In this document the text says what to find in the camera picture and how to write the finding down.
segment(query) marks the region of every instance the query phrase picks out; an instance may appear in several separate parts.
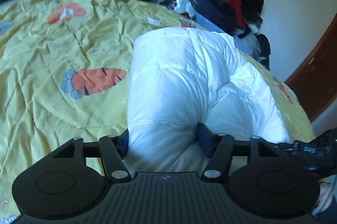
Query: white puffer jacket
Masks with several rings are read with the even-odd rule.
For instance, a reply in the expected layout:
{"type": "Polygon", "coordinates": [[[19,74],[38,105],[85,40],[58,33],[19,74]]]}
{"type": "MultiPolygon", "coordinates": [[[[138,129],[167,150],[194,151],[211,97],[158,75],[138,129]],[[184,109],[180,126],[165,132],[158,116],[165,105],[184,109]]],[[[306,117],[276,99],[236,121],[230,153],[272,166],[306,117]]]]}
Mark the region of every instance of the white puffer jacket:
{"type": "Polygon", "coordinates": [[[194,28],[163,28],[135,41],[127,122],[125,163],[133,174],[201,172],[198,122],[238,140],[289,141],[269,86],[233,38],[194,28]]]}

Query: cable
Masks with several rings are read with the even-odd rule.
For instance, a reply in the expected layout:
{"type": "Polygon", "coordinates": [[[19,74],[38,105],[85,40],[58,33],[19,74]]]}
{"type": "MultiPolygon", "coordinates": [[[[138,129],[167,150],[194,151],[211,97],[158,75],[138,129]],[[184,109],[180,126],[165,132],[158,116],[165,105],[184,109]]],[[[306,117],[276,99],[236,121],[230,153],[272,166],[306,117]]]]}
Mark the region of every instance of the cable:
{"type": "Polygon", "coordinates": [[[332,183],[332,187],[331,187],[331,189],[330,189],[330,191],[329,191],[329,194],[326,196],[326,199],[325,199],[325,201],[324,201],[324,203],[323,203],[323,206],[321,206],[320,210],[317,211],[317,212],[316,212],[316,209],[315,209],[315,208],[312,210],[312,213],[311,213],[311,214],[312,214],[313,216],[317,216],[318,214],[322,213],[322,210],[324,209],[324,207],[325,207],[327,201],[329,200],[329,197],[331,196],[331,194],[332,194],[332,192],[333,192],[333,190],[334,190],[336,184],[337,184],[337,174],[336,174],[335,177],[334,177],[334,182],[332,183]]]}

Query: brown wooden door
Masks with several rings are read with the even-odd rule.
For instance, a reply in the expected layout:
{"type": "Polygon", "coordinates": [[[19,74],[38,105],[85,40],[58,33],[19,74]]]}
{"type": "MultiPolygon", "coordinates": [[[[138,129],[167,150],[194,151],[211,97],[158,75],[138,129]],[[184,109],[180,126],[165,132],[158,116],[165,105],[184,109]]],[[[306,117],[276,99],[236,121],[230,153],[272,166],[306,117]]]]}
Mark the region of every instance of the brown wooden door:
{"type": "Polygon", "coordinates": [[[337,98],[337,15],[286,84],[311,121],[337,98]]]}

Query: black electronic device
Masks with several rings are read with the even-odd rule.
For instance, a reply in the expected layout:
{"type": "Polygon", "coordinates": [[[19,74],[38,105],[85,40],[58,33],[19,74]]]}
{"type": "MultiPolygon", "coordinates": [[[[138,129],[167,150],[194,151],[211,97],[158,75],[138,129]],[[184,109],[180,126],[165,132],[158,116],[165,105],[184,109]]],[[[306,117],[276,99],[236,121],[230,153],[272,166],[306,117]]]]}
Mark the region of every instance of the black electronic device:
{"type": "Polygon", "coordinates": [[[318,145],[272,144],[259,136],[236,141],[198,124],[196,138],[210,158],[201,176],[139,172],[123,163],[128,131],[98,142],[71,139],[21,173],[12,195],[15,224],[318,223],[311,216],[319,179],[337,173],[337,131],[318,145]],[[248,164],[229,175],[232,158],[248,164]],[[86,166],[101,158],[105,176],[86,166]]]}

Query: yellow bedsheet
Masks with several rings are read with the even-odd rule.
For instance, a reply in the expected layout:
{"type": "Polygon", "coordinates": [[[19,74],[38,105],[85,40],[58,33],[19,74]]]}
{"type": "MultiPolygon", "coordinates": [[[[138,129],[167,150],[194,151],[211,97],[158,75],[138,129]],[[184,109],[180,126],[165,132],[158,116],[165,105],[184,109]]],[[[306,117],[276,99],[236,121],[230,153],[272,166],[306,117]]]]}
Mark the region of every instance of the yellow bedsheet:
{"type": "MultiPolygon", "coordinates": [[[[182,25],[199,27],[137,0],[24,0],[0,9],[0,218],[19,214],[11,185],[33,163],[75,136],[97,141],[126,129],[133,41],[182,25]]],[[[296,111],[285,122],[292,137],[313,139],[297,100],[274,97],[285,120],[296,111]]],[[[98,160],[89,165],[102,172],[98,160]]]]}

